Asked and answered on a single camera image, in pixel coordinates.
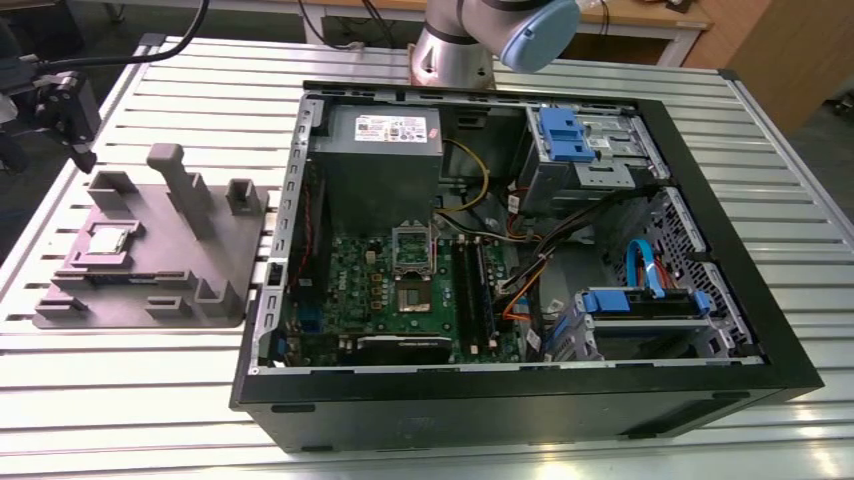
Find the blue plastic clip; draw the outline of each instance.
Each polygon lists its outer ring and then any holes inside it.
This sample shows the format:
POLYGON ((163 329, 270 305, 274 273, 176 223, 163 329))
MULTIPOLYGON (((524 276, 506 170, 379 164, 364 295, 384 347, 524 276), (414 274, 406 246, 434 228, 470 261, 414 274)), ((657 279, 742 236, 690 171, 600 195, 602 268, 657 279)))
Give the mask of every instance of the blue plastic clip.
POLYGON ((594 290, 582 295, 584 311, 595 312, 628 312, 628 298, 622 290, 594 290))
POLYGON ((590 163, 596 159, 584 142, 584 126, 568 108, 540 108, 539 124, 548 143, 548 159, 555 162, 590 163))
POLYGON ((697 302, 697 308, 699 309, 701 315, 709 315, 711 312, 711 300, 709 300, 709 295, 702 290, 697 290, 694 292, 694 301, 697 302))

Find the yellow wire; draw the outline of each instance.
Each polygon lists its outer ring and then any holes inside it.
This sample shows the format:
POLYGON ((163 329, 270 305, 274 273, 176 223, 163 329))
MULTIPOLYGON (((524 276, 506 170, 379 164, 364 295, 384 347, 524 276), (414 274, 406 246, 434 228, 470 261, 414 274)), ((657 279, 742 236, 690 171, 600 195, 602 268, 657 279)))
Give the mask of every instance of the yellow wire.
POLYGON ((478 154, 472 152, 466 145, 463 145, 456 140, 452 140, 450 138, 446 138, 444 141, 456 145, 459 149, 468 154, 468 156, 475 160, 475 162, 478 162, 478 166, 480 167, 480 171, 483 172, 483 186, 480 187, 480 193, 478 194, 475 199, 471 202, 466 203, 464 205, 460 205, 459 207, 440 208, 438 210, 438 212, 442 212, 442 213, 451 213, 451 212, 460 212, 467 208, 471 208, 478 204, 478 202, 483 199, 483 197, 486 197, 486 192, 490 189, 490 170, 486 168, 486 163, 483 162, 478 154))
POLYGON ((543 265, 543 268, 540 268, 536 271, 536 273, 534 274, 534 276, 528 280, 528 283, 524 284, 524 287, 522 287, 522 290, 519 290, 519 293, 516 293, 516 296, 514 297, 512 302, 510 302, 507 304, 507 307, 504 308, 504 311, 502 312, 502 318, 507 316, 507 314, 510 313, 510 310, 512 310, 512 306, 516 304, 516 302, 522 298, 522 295, 524 295, 524 292, 527 292, 528 288, 531 288, 531 285, 534 284, 534 282, 536 281, 536 279, 539 278, 539 276, 543 274, 544 271, 546 271, 546 265, 543 265))

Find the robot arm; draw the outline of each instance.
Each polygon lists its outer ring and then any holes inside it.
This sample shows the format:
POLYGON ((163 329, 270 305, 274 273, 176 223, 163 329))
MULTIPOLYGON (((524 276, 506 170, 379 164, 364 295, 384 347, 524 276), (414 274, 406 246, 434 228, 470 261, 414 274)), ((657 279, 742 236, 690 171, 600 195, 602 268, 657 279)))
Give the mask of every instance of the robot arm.
POLYGON ((412 83, 490 88, 492 55, 514 71, 535 72, 568 45, 579 19, 575 0, 431 0, 412 83))

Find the power cable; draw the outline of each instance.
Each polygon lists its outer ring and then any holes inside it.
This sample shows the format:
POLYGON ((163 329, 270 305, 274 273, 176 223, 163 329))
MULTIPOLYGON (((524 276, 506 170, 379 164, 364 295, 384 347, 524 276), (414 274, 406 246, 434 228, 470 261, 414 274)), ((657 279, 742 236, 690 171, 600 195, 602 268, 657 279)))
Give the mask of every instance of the power cable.
POLYGON ((75 70, 84 67, 107 67, 111 65, 136 65, 140 63, 152 63, 159 62, 161 60, 167 60, 172 58, 175 55, 181 53, 189 45, 189 42, 196 37, 196 33, 199 32, 199 28, 201 27, 201 23, 204 22, 204 17, 208 13, 208 7, 211 5, 211 0, 201 0, 199 4, 199 10, 196 11, 196 17, 189 24, 189 28, 187 29, 187 33, 184 34, 184 38, 181 41, 165 52, 155 53, 151 55, 140 55, 140 56, 112 56, 112 57, 89 57, 89 58, 72 58, 68 60, 56 60, 52 62, 44 62, 37 65, 37 72, 41 74, 45 73, 59 73, 65 72, 68 70, 75 70))

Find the ram slot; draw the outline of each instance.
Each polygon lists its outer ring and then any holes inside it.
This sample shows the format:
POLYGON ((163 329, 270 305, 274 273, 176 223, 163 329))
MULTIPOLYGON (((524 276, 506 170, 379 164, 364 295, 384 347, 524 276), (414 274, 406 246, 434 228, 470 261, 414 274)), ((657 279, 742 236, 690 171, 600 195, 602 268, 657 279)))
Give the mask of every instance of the ram slot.
POLYGON ((479 351, 484 352, 490 342, 492 315, 490 305, 486 302, 488 293, 488 280, 486 265, 483 263, 483 251, 479 237, 475 242, 466 244, 466 273, 468 275, 468 301, 471 304, 471 317, 475 324, 475 336, 479 351))
POLYGON ((456 331, 459 332, 460 349, 464 353, 479 353, 475 336, 475 317, 471 313, 468 293, 468 275, 466 262, 466 240, 454 242, 451 249, 451 271, 454 277, 454 300, 456 303, 456 331))

